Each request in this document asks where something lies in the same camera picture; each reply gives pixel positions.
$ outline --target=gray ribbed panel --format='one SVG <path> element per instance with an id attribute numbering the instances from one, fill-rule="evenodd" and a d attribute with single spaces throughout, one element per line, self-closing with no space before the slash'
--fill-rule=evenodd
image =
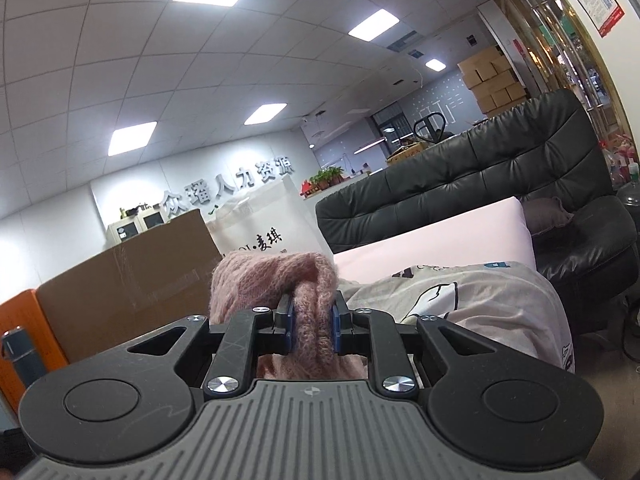
<path id="1" fill-rule="evenodd" d="M 312 391 L 312 386 L 320 391 Z M 259 381 L 244 397 L 207 403 L 187 434 L 139 462 L 78 468 L 41 459 L 22 478 L 489 480 L 518 476 L 596 479 L 580 464 L 526 474 L 475 464 L 437 439 L 417 406 L 382 399 L 364 381 Z"/>

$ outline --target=floor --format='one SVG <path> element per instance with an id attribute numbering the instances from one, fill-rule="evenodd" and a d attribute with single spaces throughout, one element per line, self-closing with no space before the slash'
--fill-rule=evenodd
<path id="1" fill-rule="evenodd" d="M 628 337 L 626 348 L 640 357 L 640 340 Z M 576 373 L 596 389 L 605 413 L 586 465 L 605 480 L 635 478 L 640 471 L 640 365 L 581 338 L 575 355 Z"/>

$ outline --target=potted plant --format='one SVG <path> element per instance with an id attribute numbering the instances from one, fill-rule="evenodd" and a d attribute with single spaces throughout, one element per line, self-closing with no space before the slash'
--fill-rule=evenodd
<path id="1" fill-rule="evenodd" d="M 329 166 L 324 170 L 327 176 L 327 180 L 331 186 L 340 184 L 344 179 L 342 178 L 342 168 L 336 168 L 335 166 Z"/>
<path id="2" fill-rule="evenodd" d="M 318 171 L 314 176 L 309 178 L 309 182 L 314 186 L 318 186 L 321 190 L 329 188 L 329 179 L 325 170 Z"/>

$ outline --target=sofa backrest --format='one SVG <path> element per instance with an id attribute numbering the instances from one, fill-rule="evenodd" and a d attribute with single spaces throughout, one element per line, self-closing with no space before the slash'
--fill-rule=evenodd
<path id="1" fill-rule="evenodd" d="M 557 196 L 573 212 L 611 193 L 586 111 L 558 90 L 329 195 L 316 215 L 340 253 L 510 196 Z"/>

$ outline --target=pink knit clothing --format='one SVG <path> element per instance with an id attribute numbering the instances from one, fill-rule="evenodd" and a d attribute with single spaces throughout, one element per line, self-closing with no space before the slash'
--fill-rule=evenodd
<path id="1" fill-rule="evenodd" d="M 288 356 L 266 355 L 257 376 L 281 380 L 363 379 L 359 356 L 337 356 L 331 340 L 330 311 L 337 275 L 319 253 L 229 253 L 213 273 L 209 320 L 228 322 L 241 308 L 276 308 L 283 294 L 293 297 L 296 345 Z"/>

